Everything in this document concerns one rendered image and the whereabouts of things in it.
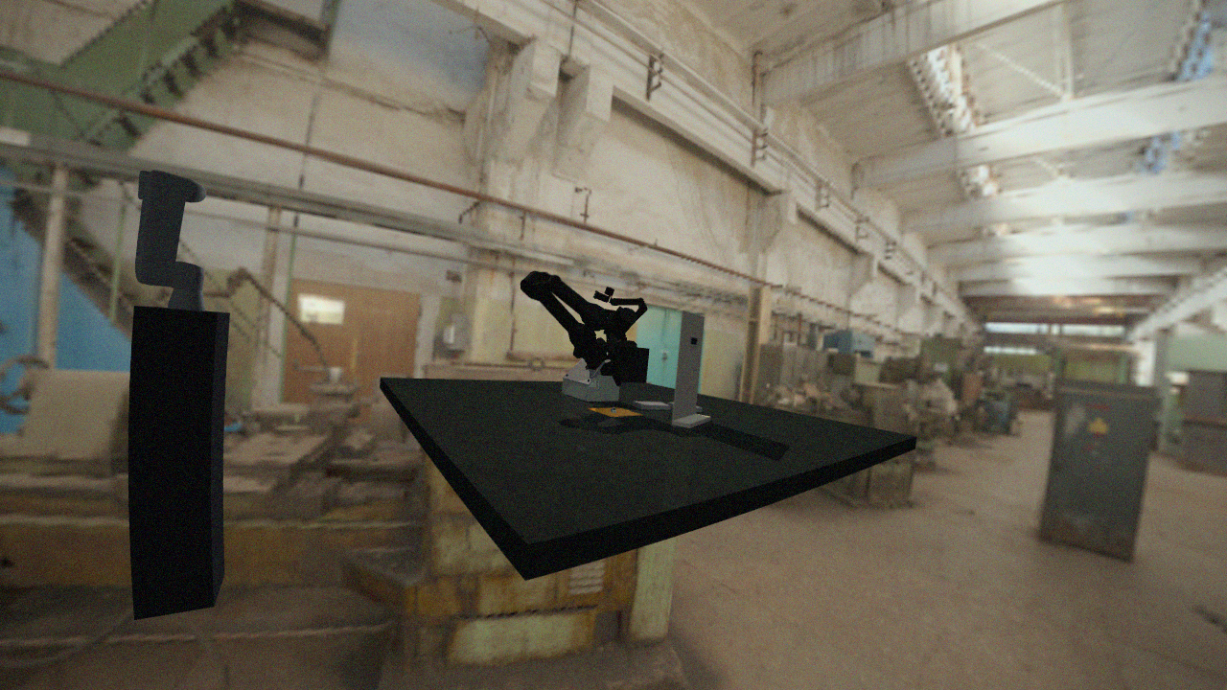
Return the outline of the beige flat panel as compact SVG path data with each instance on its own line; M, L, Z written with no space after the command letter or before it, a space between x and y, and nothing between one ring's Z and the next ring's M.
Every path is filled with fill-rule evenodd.
M710 416L694 414L699 381L699 361L704 317L683 309L679 347L679 378L676 379L672 426L692 428L710 421Z

